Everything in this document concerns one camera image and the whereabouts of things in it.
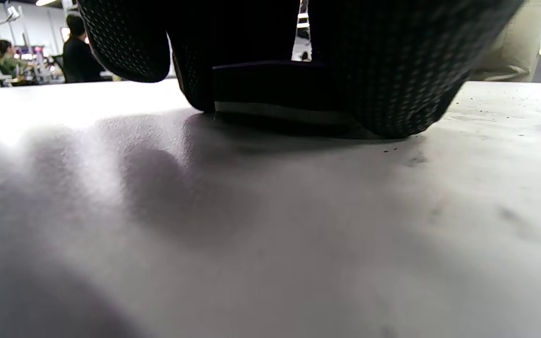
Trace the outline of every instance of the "black shirt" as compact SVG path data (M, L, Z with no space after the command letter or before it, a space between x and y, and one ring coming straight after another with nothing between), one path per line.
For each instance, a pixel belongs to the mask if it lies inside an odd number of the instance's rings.
M99 73L105 69L95 60L89 45L77 37L71 36L64 43L62 57L66 83L101 81Z

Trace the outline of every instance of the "khaki pants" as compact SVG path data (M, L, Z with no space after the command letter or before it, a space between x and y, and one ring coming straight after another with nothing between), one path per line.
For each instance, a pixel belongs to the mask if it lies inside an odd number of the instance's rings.
M473 81L532 81L541 40L541 0L526 0L473 71Z

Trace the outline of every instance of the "green shirt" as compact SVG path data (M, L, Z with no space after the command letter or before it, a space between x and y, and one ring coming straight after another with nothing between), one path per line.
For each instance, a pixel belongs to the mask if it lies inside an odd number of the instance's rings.
M20 60L15 58L13 55L4 55L0 58L0 70L2 73L6 75L12 75L13 77L17 77L16 73L16 67L18 66L20 72L28 66L28 62L24 60Z

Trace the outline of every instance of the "man in black shirt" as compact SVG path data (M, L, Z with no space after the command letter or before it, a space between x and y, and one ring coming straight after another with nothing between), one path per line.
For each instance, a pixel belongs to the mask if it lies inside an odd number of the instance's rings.
M91 83L101 81L99 73L105 69L95 60L91 48L85 43L85 24L81 17L68 15L66 24L70 37L64 43L64 75L66 83Z

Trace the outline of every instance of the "person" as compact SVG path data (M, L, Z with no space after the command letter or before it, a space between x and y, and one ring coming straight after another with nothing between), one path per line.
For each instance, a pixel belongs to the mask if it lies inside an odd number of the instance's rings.
M102 81L99 75L105 69L95 60L91 48L85 43L86 30L81 17L68 15L66 24L70 36L64 43L64 75L66 83L89 83Z
M31 68L28 62L15 58L14 45L8 40L0 40L0 71L14 78L21 77L24 70Z
M487 49L470 80L531 82L540 41L541 0L525 0Z

